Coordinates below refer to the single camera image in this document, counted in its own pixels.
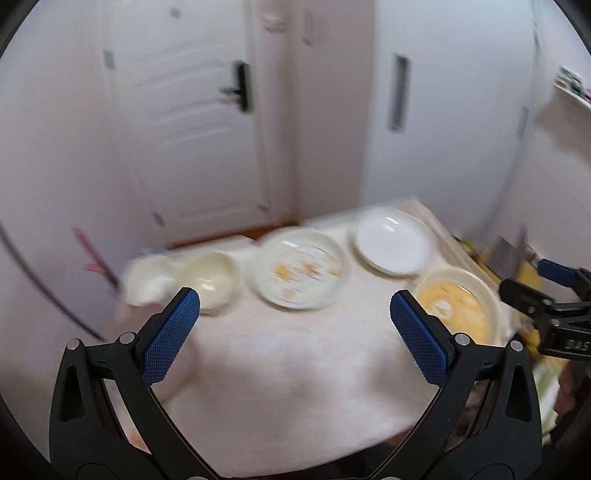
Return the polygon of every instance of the empty white plate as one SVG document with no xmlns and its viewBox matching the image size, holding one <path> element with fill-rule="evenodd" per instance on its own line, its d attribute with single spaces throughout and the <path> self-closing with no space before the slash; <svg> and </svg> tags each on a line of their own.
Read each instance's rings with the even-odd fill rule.
<svg viewBox="0 0 591 480">
<path fill-rule="evenodd" d="M 365 261 L 388 275 L 414 275 L 428 267 L 435 236 L 421 220 L 398 209 L 362 214 L 353 238 Z"/>
<path fill-rule="evenodd" d="M 267 300 L 295 310 L 319 309 L 336 298 L 346 257 L 328 235 L 307 228 L 269 234 L 254 262 L 254 281 Z"/>
</svg>

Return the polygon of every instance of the white bowl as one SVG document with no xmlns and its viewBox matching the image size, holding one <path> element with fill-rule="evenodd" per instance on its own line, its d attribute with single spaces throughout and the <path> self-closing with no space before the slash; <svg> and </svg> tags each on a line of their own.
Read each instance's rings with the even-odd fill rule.
<svg viewBox="0 0 591 480">
<path fill-rule="evenodd" d="M 332 237 L 300 227 L 268 234 L 261 241 L 253 265 L 258 293 L 293 310 L 319 309 L 330 304 L 349 271 L 345 253 Z"/>
<path fill-rule="evenodd" d="M 413 289 L 413 295 L 418 297 L 425 288 L 438 283 L 453 283 L 472 293 L 484 308 L 489 323 L 489 335 L 486 344 L 504 346 L 499 345 L 503 332 L 503 314 L 501 300 L 497 293 L 493 292 L 474 274 L 459 267 L 449 266 L 427 273 Z"/>
<path fill-rule="evenodd" d="M 202 313 L 213 313 L 229 304 L 237 294 L 240 268 L 232 257 L 213 251 L 192 257 L 181 264 L 176 278 L 177 291 L 190 287 L 199 293 Z"/>
<path fill-rule="evenodd" d="M 437 245 L 427 225 L 394 208 L 362 214 L 353 243 L 367 263 L 396 276 L 415 275 L 427 268 Z"/>
<path fill-rule="evenodd" d="M 159 303 L 172 298 L 175 266 L 164 255 L 147 255 L 133 260 L 123 272 L 123 300 L 134 306 Z"/>
</svg>

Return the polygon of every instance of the plate rim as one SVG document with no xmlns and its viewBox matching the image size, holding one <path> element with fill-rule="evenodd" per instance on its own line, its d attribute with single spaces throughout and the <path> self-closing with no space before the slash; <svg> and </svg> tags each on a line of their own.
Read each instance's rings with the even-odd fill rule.
<svg viewBox="0 0 591 480">
<path fill-rule="evenodd" d="M 342 263 L 342 275 L 341 275 L 339 281 L 336 283 L 335 288 L 332 291 L 330 291 L 330 293 L 321 297 L 321 299 L 318 299 L 315 302 L 308 302 L 308 303 L 304 303 L 304 304 L 295 306 L 283 299 L 279 299 L 279 298 L 276 299 L 263 291 L 263 289 L 261 288 L 261 283 L 262 283 L 261 276 L 265 275 L 266 272 L 264 272 L 264 273 L 262 272 L 262 259 L 263 259 L 263 257 L 268 256 L 268 254 L 267 255 L 265 254 L 265 250 L 267 248 L 271 248 L 273 245 L 281 242 L 282 239 L 287 238 L 289 235 L 292 235 L 294 233 L 306 233 L 306 232 L 311 232 L 311 233 L 320 235 L 323 238 L 327 239 L 328 242 L 331 243 L 334 247 L 336 247 L 335 250 L 337 251 L 337 253 L 340 257 L 341 263 Z M 289 226 L 289 227 L 279 229 L 277 231 L 270 232 L 259 240 L 259 251 L 256 253 L 256 256 L 254 258 L 254 263 L 253 263 L 252 281 L 253 281 L 253 285 L 255 286 L 256 292 L 261 297 L 263 297 L 265 300 L 267 300 L 275 305 L 278 305 L 282 308 L 286 308 L 286 309 L 290 309 L 290 310 L 319 310 L 321 308 L 324 308 L 324 307 L 330 305 L 331 303 L 333 303 L 335 301 L 336 296 L 339 293 L 339 291 L 343 288 L 343 285 L 345 284 L 345 281 L 348 278 L 349 273 L 350 273 L 349 259 L 347 258 L 347 255 L 345 253 L 345 249 L 344 249 L 344 247 L 341 246 L 340 243 L 337 242 L 336 239 L 334 239 L 334 237 L 330 236 L 328 233 L 325 233 L 325 232 L 315 229 L 315 228 Z"/>
<path fill-rule="evenodd" d="M 373 217 L 382 216 L 382 214 L 386 215 L 387 212 L 395 212 L 397 215 L 402 215 L 402 216 L 405 216 L 406 218 L 411 219 L 411 221 L 418 222 L 424 227 L 425 231 L 427 232 L 427 236 L 429 237 L 429 241 L 431 243 L 431 252 L 430 252 L 427 260 L 425 261 L 424 265 L 421 266 L 420 268 L 416 268 L 414 270 L 408 270 L 408 271 L 389 270 L 387 268 L 381 267 L 380 265 L 374 263 L 372 260 L 370 260 L 363 253 L 363 250 L 359 246 L 359 233 L 361 231 L 363 223 L 368 222 Z M 437 237 L 435 235 L 435 232 L 433 232 L 428 227 L 428 225 L 425 222 L 423 222 L 420 218 L 417 218 L 414 215 L 412 215 L 408 212 L 405 212 L 405 211 L 403 211 L 399 208 L 396 208 L 396 207 L 379 207 L 379 208 L 372 209 L 369 211 L 366 210 L 365 212 L 360 213 L 358 216 L 357 222 L 355 224 L 355 230 L 353 232 L 352 239 L 353 239 L 353 245 L 355 246 L 355 249 L 357 250 L 359 255 L 363 258 L 364 261 L 366 261 L 371 267 L 374 267 L 376 270 L 378 270 L 386 275 L 389 275 L 391 277 L 409 277 L 411 275 L 419 275 L 421 272 L 425 271 L 428 268 L 429 261 L 431 261 L 435 257 L 435 254 L 438 249 Z"/>
</svg>

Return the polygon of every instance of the wall shelf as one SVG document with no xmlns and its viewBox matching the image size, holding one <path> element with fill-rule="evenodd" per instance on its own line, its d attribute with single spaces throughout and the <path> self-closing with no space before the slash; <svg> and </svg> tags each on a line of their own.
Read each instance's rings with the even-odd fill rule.
<svg viewBox="0 0 591 480">
<path fill-rule="evenodd" d="M 589 103 L 588 101 L 584 100 L 583 98 L 581 98 L 580 96 L 578 96 L 576 93 L 571 92 L 570 90 L 561 87 L 560 85 L 556 85 L 554 84 L 554 86 L 560 90 L 561 92 L 563 92 L 565 95 L 569 95 L 571 96 L 575 102 L 578 102 L 582 107 L 586 108 L 588 112 L 591 112 L 591 103 Z"/>
</svg>

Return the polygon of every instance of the door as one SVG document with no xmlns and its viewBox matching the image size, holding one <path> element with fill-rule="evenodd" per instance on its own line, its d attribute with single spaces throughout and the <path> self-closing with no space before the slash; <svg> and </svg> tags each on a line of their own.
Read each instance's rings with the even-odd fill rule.
<svg viewBox="0 0 591 480">
<path fill-rule="evenodd" d="M 105 64 L 131 170 L 170 242 L 267 223 L 255 121 L 221 89 L 249 60 L 246 0 L 112 0 Z"/>
<path fill-rule="evenodd" d="M 448 229 L 478 237 L 518 158 L 531 101 L 531 3 L 379 0 L 377 6 L 362 200 L 418 196 Z"/>
</svg>

